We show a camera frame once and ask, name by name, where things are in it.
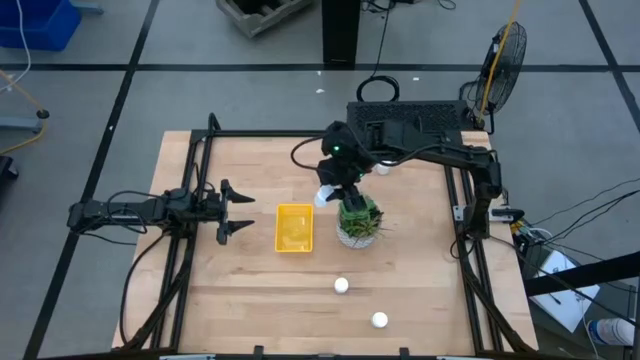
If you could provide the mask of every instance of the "white ball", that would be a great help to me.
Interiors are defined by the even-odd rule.
[[[377,312],[371,317],[371,324],[374,328],[377,329],[382,329],[383,327],[387,326],[388,322],[389,318],[385,313]]]
[[[349,289],[349,282],[345,278],[338,278],[333,284],[333,288],[336,290],[336,293],[344,294]]]
[[[389,174],[389,170],[390,169],[389,169],[388,166],[377,164],[375,166],[375,170],[378,173],[378,175],[387,175],[387,174]]]

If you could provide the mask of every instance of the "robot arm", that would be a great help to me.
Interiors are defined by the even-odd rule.
[[[227,236],[253,224],[251,220],[227,221],[227,202],[248,203],[254,199],[236,193],[229,181],[222,180],[220,193],[215,189],[205,190],[206,196],[199,200],[187,189],[165,191],[142,202],[100,202],[89,200],[73,204],[69,209],[67,226],[82,234],[105,225],[158,226],[163,230],[184,229],[189,224],[215,221],[220,223],[217,240],[226,245]]]
[[[446,136],[423,133],[411,123],[385,120],[365,124],[360,134],[345,123],[334,122],[322,140],[322,153],[330,157],[318,164],[320,183],[335,188],[326,200],[344,200],[353,210],[364,206],[355,184],[376,164],[398,166],[420,159],[467,170],[473,177],[475,199],[465,209],[465,232],[475,238],[489,236],[489,205],[502,193],[495,151],[452,144]]]

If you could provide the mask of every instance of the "yellow plastic bin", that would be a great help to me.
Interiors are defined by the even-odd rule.
[[[313,250],[313,205],[278,205],[275,248],[281,253]]]

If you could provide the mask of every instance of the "plant pot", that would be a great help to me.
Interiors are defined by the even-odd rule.
[[[339,219],[338,224],[336,225],[336,232],[338,233],[338,239],[340,239],[340,242],[351,249],[364,249],[373,244],[373,241],[376,239],[376,234],[362,238],[350,237],[346,232],[344,232],[344,230],[342,230],[342,228],[340,228]]]

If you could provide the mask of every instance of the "black cable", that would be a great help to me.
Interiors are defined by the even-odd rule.
[[[373,3],[373,1],[369,2],[367,1],[367,3],[374,5],[376,7],[379,7],[378,5],[375,5],[375,3]],[[358,99],[359,102],[364,102],[364,98],[362,97],[362,91],[364,90],[364,87],[367,86],[367,84],[372,83],[374,81],[382,81],[385,82],[389,85],[391,85],[393,87],[393,97],[391,98],[391,100],[389,101],[398,101],[398,99],[400,98],[400,84],[398,83],[398,80],[396,80],[395,78],[388,76],[388,75],[378,75],[376,76],[376,73],[378,72],[378,66],[380,66],[380,57],[382,56],[382,47],[384,45],[384,38],[387,34],[387,25],[389,24],[389,11],[395,6],[395,1],[391,1],[389,3],[389,7],[385,8],[385,11],[387,12],[385,19],[384,19],[384,27],[382,29],[382,37],[380,38],[380,47],[378,48],[378,58],[376,59],[376,65],[373,68],[373,73],[371,74],[371,76],[369,76],[368,79],[366,79],[365,81],[363,81],[362,83],[360,83],[360,85],[358,86],[358,89],[356,90],[356,98]]]
[[[453,253],[453,247],[454,247],[457,243],[458,243],[458,240],[456,239],[456,240],[454,240],[454,241],[451,243],[451,246],[449,246],[449,254],[451,255],[451,257],[452,257],[452,258],[454,258],[454,259],[456,259],[456,260],[460,260],[460,259],[466,259],[466,258],[468,258],[468,257],[469,257],[469,255],[471,255],[471,253],[473,252],[473,250],[475,250],[475,248],[476,248],[476,242],[475,242],[475,241],[473,241],[473,242],[471,242],[471,247],[467,250],[467,252],[466,252],[466,253],[464,253],[464,254],[463,254],[463,255],[461,255],[461,256],[457,256],[457,255],[455,255],[455,254]]]
[[[549,244],[549,243],[552,243],[552,242],[555,242],[555,241],[558,241],[558,240],[561,240],[561,239],[566,238],[566,237],[567,237],[567,236],[569,236],[569,234],[571,234],[573,231],[575,231],[575,230],[577,230],[577,229],[579,229],[579,228],[581,228],[581,227],[583,227],[583,226],[587,225],[588,223],[590,223],[590,222],[594,221],[594,220],[595,220],[595,219],[597,219],[598,217],[600,217],[600,216],[602,216],[602,215],[606,214],[607,212],[609,212],[609,210],[613,209],[616,205],[618,205],[620,202],[622,202],[622,200],[624,200],[624,199],[626,199],[626,198],[628,198],[628,197],[631,197],[631,196],[633,196],[633,195],[637,194],[638,192],[640,192],[640,190],[635,190],[635,191],[628,192],[628,193],[626,193],[626,194],[624,194],[624,195],[621,195],[621,196],[619,196],[619,197],[617,197],[617,198],[615,198],[615,199],[613,199],[613,200],[611,200],[611,201],[608,201],[608,202],[606,202],[606,203],[604,203],[604,204],[602,204],[602,205],[600,205],[600,206],[596,207],[596,208],[595,208],[595,209],[593,209],[593,210],[590,210],[590,211],[586,212],[585,214],[583,214],[582,216],[580,216],[576,221],[574,221],[571,225],[569,225],[566,229],[564,229],[564,230],[562,230],[561,232],[557,233],[557,234],[556,234],[555,236],[553,236],[551,239],[549,239],[549,240],[545,241],[545,243],[544,243],[544,244],[546,245],[546,244]],[[591,213],[594,213],[595,211],[600,210],[600,209],[602,209],[602,208],[603,208],[603,207],[605,207],[605,206],[609,206],[609,207],[608,207],[606,210],[604,210],[604,211],[602,211],[602,212],[598,213],[597,215],[595,215],[595,216],[594,216],[594,217],[592,217],[591,219],[589,219],[589,220],[585,221],[584,223],[582,223],[582,224],[580,224],[580,225],[577,225],[577,224],[580,222],[580,220],[582,220],[583,218],[585,218],[587,215],[589,215],[589,214],[591,214]]]
[[[446,10],[455,10],[458,7],[458,5],[456,5],[456,3],[453,2],[453,0],[438,0],[438,5],[440,5],[441,8]]]
[[[640,181],[640,177],[639,177],[639,178],[636,178],[636,179],[631,179],[631,180],[623,181],[623,182],[621,182],[621,183],[619,183],[619,184],[617,184],[617,185],[615,185],[615,186],[612,186],[612,187],[610,187],[610,188],[608,188],[608,189],[602,190],[602,191],[600,191],[599,193],[597,193],[596,195],[594,195],[593,197],[590,197],[590,198],[588,198],[588,199],[586,199],[586,200],[583,200],[583,201],[581,201],[581,202],[579,202],[579,203],[577,203],[577,204],[575,204],[575,205],[573,205],[573,206],[570,206],[570,207],[568,207],[568,208],[566,208],[566,209],[564,209],[564,210],[556,211],[555,213],[551,214],[550,216],[547,216],[546,218],[544,218],[544,219],[542,219],[542,220],[538,220],[538,221],[534,222],[532,225],[534,225],[534,226],[535,226],[535,225],[538,225],[538,224],[540,224],[540,223],[543,223],[543,222],[545,222],[545,221],[547,221],[547,220],[549,220],[549,219],[551,219],[551,218],[555,217],[556,215],[560,215],[560,214],[562,214],[562,213],[566,213],[567,211],[571,211],[571,210],[573,210],[573,209],[577,208],[578,206],[580,206],[580,205],[582,205],[582,204],[584,204],[584,203],[587,203],[587,202],[589,202],[589,201],[595,200],[597,197],[599,197],[599,196],[600,196],[600,195],[602,195],[602,194],[605,194],[605,193],[607,193],[607,192],[609,192],[609,191],[612,191],[612,190],[615,190],[615,189],[619,188],[619,187],[620,187],[620,186],[622,186],[622,185],[631,184],[631,183],[638,182],[638,181]]]
[[[380,164],[380,165],[384,165],[386,167],[395,167],[395,166],[400,166],[403,163],[412,160],[413,158],[415,158],[416,155],[420,154],[423,151],[426,150],[430,150],[430,149],[448,149],[448,150],[459,150],[457,147],[453,147],[453,146],[449,146],[446,144],[430,144],[430,145],[425,145],[423,147],[420,147],[412,152],[410,152],[409,154],[405,155],[404,157],[400,158],[400,159],[396,159],[396,160],[385,160],[382,161],[380,159],[378,159],[375,155],[373,155],[369,150],[367,150],[367,148],[362,144],[362,142],[360,141],[360,139],[358,138],[358,136],[356,135],[356,133],[353,131],[353,129],[351,128],[351,126],[349,126],[347,124],[347,128],[349,129],[349,131],[351,132],[351,136],[353,137],[353,139],[356,141],[356,144],[358,144],[358,146],[360,146],[362,148],[362,150],[364,151],[365,155],[367,155],[369,157],[369,159],[371,159],[371,161],[375,162],[376,164]],[[472,155],[486,155],[486,154],[497,154],[497,152],[495,150],[480,150],[480,149],[473,149],[470,148],[468,150]]]
[[[331,172],[329,170],[326,170],[326,169],[320,169],[320,168],[317,168],[317,167],[301,164],[301,163],[298,162],[298,160],[296,160],[296,157],[295,157],[295,153],[296,153],[296,151],[298,151],[298,149],[300,147],[302,147],[303,145],[306,145],[308,143],[323,139],[325,136],[326,136],[326,134],[323,134],[323,135],[319,135],[319,136],[312,137],[312,138],[309,138],[309,139],[305,139],[305,140],[301,141],[298,145],[294,146],[293,149],[291,149],[291,161],[293,161],[293,163],[296,164],[296,166],[298,166],[300,168],[307,169],[307,170],[324,172],[324,173],[327,173],[327,174],[335,177],[336,175],[333,172]]]
[[[147,231],[147,227],[146,227],[146,220],[144,217],[142,217],[142,215],[140,215],[137,211],[131,209],[131,208],[122,208],[116,212],[111,212],[110,206],[111,206],[111,202],[113,201],[113,199],[115,199],[116,197],[120,196],[120,195],[124,195],[124,194],[133,194],[133,195],[140,195],[140,196],[149,196],[149,197],[154,197],[157,199],[162,198],[162,196],[159,195],[153,195],[153,194],[149,194],[149,193],[145,193],[145,192],[140,192],[140,191],[133,191],[133,190],[123,190],[123,191],[118,191],[117,193],[111,195],[109,197],[109,199],[107,199],[106,202],[106,207],[107,207],[107,218],[109,219],[109,221],[113,224],[116,224],[122,228],[125,228],[129,231],[132,231],[134,233],[137,234],[146,234]],[[134,215],[136,215],[136,217],[138,218],[138,220],[140,221],[140,226],[142,227],[142,230],[138,230],[132,226],[129,226],[127,224],[121,223],[120,221],[117,221],[116,219],[113,218],[113,214],[116,213],[122,213],[122,214],[126,214],[127,212],[133,213]]]
[[[564,286],[565,288],[567,288],[567,290],[573,291],[574,293],[576,293],[576,294],[582,296],[583,298],[591,301],[593,304],[598,305],[599,307],[601,307],[603,310],[609,312],[610,314],[613,314],[613,315],[621,318],[622,320],[628,322],[629,324],[633,325],[634,327],[637,326],[635,321],[628,319],[625,315],[622,315],[621,313],[619,313],[619,312],[617,312],[617,311],[615,311],[615,310],[603,305],[602,303],[600,303],[596,299],[592,298],[591,296],[588,296],[588,295],[584,294],[582,291],[580,291],[580,290],[574,288],[573,286],[567,284],[564,280],[560,279],[559,277],[557,277],[557,276],[555,276],[555,275],[553,275],[553,274],[541,269],[538,266],[535,266],[535,265],[531,264],[522,254],[520,254],[520,252],[518,251],[518,248],[515,245],[513,245],[513,243],[511,243],[511,242],[509,242],[507,240],[503,240],[503,239],[497,238],[495,236],[489,236],[489,237],[491,239],[500,241],[502,243],[505,243],[505,244],[511,246],[515,250],[516,256],[518,258],[520,258],[520,260],[522,260],[525,264],[527,264],[527,265],[531,266],[532,268],[534,268],[534,269],[542,272],[543,274],[547,275],[550,279],[555,280],[558,284],[560,284],[560,285]]]
[[[97,234],[90,234],[90,233],[83,233],[83,234],[75,233],[75,234],[79,235],[79,236],[91,236],[91,237],[94,237],[96,239],[104,240],[104,241],[106,241],[108,243],[112,243],[112,244],[115,244],[115,245],[130,245],[130,246],[136,246],[137,245],[136,243],[126,243],[126,242],[120,242],[120,241],[111,240],[111,239],[108,239],[108,238],[106,238],[104,236],[97,235]]]
[[[582,254],[582,255],[586,255],[586,256],[592,257],[592,258],[594,258],[596,260],[600,260],[600,261],[604,261],[605,260],[605,259],[603,259],[603,258],[601,258],[599,256],[595,256],[595,255],[590,254],[588,252],[584,252],[582,250],[578,250],[578,249],[569,247],[569,246],[564,245],[564,244],[562,244],[562,245],[559,245],[559,244],[546,244],[546,245],[543,245],[543,246],[546,246],[546,247],[548,247],[550,249],[555,249],[553,246],[560,246],[560,247],[562,247],[564,249],[571,250],[571,251],[577,252],[578,254]]]
[[[134,260],[131,268],[129,268],[129,272],[127,272],[127,277],[124,280],[124,289],[122,289],[122,299],[120,300],[120,322],[118,324],[118,330],[120,331],[120,339],[122,339],[122,343],[127,343],[127,336],[124,333],[124,308],[127,303],[127,291],[129,290],[129,281],[131,280],[131,275],[133,274],[133,270],[135,270],[136,266],[140,262],[143,256],[145,256],[151,249],[153,249],[159,242],[167,235],[167,230],[163,231],[156,240],[154,240],[146,249],[144,249],[140,255]]]

